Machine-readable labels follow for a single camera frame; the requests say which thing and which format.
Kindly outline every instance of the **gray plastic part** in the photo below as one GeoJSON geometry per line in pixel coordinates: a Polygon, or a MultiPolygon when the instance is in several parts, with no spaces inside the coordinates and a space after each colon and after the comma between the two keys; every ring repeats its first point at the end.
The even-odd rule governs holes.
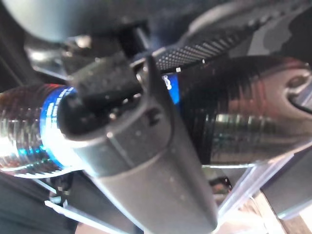
{"type": "Polygon", "coordinates": [[[130,171],[92,181],[150,233],[207,234],[217,226],[216,205],[192,151],[183,144],[130,171]]]}
{"type": "Polygon", "coordinates": [[[217,226],[211,187],[155,62],[146,62],[138,106],[96,131],[66,134],[68,144],[138,227],[152,234],[210,233],[217,226]]]}

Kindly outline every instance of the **blue bottle label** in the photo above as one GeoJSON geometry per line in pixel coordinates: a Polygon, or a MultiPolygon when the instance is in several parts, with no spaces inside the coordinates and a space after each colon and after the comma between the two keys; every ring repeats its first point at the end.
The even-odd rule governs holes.
{"type": "Polygon", "coordinates": [[[74,93],[73,87],[61,86],[44,101],[40,114],[40,135],[44,150],[53,162],[62,169],[81,170],[82,162],[68,147],[58,126],[58,108],[62,98],[74,93]]]}
{"type": "Polygon", "coordinates": [[[173,103],[178,104],[180,102],[180,93],[177,74],[163,75],[162,79],[165,81],[173,103]]]}

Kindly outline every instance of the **clear plastic bottle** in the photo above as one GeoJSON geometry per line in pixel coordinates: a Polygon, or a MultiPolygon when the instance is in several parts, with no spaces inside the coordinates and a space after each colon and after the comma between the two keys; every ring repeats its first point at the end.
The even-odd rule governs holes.
{"type": "Polygon", "coordinates": [[[81,169],[58,128],[59,103],[72,92],[70,87],[45,84],[0,94],[0,171],[44,178],[81,169]]]}

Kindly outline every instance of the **ridged bottle surface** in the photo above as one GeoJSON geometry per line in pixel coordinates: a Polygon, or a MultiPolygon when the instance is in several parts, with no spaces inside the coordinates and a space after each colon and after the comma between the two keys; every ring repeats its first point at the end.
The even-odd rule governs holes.
{"type": "Polygon", "coordinates": [[[53,126],[53,118],[57,125],[57,117],[52,115],[57,115],[57,104],[67,91],[67,87],[62,85],[45,84],[18,87],[0,94],[2,172],[43,178],[71,170],[70,166],[61,164],[47,146],[58,141],[51,136],[49,129],[55,127],[54,132],[59,131],[57,126],[53,126]]]}

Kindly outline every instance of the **plastic water bottle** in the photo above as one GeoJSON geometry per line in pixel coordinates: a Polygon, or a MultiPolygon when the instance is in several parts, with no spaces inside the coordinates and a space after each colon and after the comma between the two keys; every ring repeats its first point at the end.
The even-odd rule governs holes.
{"type": "Polygon", "coordinates": [[[59,104],[73,92],[71,87],[45,84],[0,94],[0,171],[44,178],[82,169],[58,124],[59,104]]]}

